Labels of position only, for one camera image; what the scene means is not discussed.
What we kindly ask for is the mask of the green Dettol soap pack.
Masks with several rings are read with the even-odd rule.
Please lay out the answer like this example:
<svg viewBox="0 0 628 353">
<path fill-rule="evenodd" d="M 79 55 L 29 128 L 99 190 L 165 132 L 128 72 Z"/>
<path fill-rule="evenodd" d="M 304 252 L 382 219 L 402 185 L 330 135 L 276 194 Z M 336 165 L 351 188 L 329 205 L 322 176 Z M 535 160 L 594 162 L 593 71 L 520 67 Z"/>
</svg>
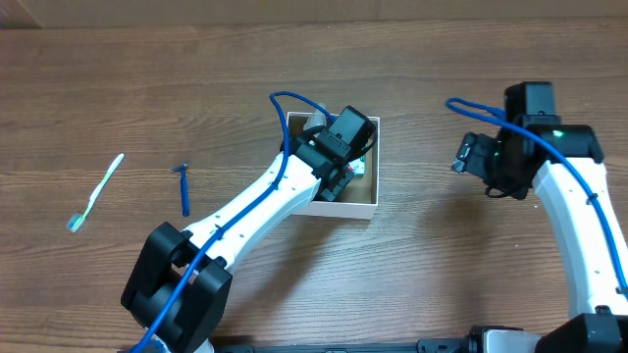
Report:
<svg viewBox="0 0 628 353">
<path fill-rule="evenodd" d="M 361 156 L 348 163 L 348 167 L 352 170 L 356 178 L 363 178 L 366 175 L 367 159 Z"/>
</svg>

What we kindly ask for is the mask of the clear foam pump bottle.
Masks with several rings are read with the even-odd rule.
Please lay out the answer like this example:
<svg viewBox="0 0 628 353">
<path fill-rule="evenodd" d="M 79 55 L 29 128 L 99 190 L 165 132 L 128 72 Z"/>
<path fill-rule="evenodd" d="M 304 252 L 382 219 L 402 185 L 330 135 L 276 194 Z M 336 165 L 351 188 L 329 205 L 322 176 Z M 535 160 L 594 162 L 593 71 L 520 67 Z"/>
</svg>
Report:
<svg viewBox="0 0 628 353">
<path fill-rule="evenodd" d="M 314 135 L 317 136 L 320 133 L 320 127 L 326 127 L 328 125 L 328 118 L 326 116 L 327 108 L 325 103 L 319 103 L 322 111 L 315 110 L 308 118 L 303 126 L 303 131 L 314 129 Z"/>
</svg>

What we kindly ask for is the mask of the blue disposable razor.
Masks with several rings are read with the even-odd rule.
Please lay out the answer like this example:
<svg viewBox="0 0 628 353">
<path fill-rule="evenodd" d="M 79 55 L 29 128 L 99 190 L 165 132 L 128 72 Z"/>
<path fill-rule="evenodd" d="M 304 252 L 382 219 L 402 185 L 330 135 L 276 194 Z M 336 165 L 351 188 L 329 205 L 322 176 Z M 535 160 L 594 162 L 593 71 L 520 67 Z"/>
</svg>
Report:
<svg viewBox="0 0 628 353">
<path fill-rule="evenodd" d="M 183 163 L 177 167 L 171 168 L 172 173 L 180 174 L 182 215 L 184 218 L 188 217 L 190 214 L 190 203 L 189 203 L 188 184 L 187 184 L 187 175 L 186 175 L 187 168 L 188 168 L 188 163 Z"/>
</svg>

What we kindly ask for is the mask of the white green toothbrush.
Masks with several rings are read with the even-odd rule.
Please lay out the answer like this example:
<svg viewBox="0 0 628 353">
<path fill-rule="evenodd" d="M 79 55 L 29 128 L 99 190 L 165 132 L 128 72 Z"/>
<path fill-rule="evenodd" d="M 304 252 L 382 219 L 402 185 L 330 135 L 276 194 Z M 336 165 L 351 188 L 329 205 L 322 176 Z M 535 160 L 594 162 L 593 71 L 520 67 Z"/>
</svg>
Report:
<svg viewBox="0 0 628 353">
<path fill-rule="evenodd" d="M 125 154 L 121 153 L 109 165 L 104 177 L 99 181 L 99 183 L 94 187 L 93 191 L 89 195 L 85 210 L 82 213 L 77 213 L 73 215 L 69 220 L 68 229 L 70 232 L 78 232 L 81 229 L 90 212 L 92 211 L 100 193 L 124 159 Z"/>
</svg>

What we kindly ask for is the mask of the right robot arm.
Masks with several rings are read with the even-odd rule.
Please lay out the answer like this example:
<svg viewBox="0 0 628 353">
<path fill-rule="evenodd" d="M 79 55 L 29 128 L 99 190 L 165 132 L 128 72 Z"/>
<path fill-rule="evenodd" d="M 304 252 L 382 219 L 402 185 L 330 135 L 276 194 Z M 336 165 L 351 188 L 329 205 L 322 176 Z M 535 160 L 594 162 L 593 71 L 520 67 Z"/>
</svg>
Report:
<svg viewBox="0 0 628 353">
<path fill-rule="evenodd" d="M 589 126 L 502 124 L 495 137 L 468 132 L 452 169 L 479 177 L 493 198 L 540 199 L 568 286 L 569 320 L 540 335 L 484 327 L 472 352 L 624 352 L 627 243 L 608 194 L 603 152 Z"/>
</svg>

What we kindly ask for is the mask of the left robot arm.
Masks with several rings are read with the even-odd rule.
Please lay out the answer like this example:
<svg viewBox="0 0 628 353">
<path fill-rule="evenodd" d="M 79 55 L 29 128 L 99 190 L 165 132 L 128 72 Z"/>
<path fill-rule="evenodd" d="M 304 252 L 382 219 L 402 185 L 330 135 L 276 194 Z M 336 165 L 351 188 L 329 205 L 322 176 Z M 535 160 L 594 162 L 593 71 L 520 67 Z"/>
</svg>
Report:
<svg viewBox="0 0 628 353">
<path fill-rule="evenodd" d="M 316 199 L 335 200 L 371 135 L 316 126 L 289 136 L 262 176 L 214 214 L 183 230 L 168 222 L 156 227 L 121 298 L 145 329 L 132 351 L 209 350 L 235 267 L 285 218 Z"/>
</svg>

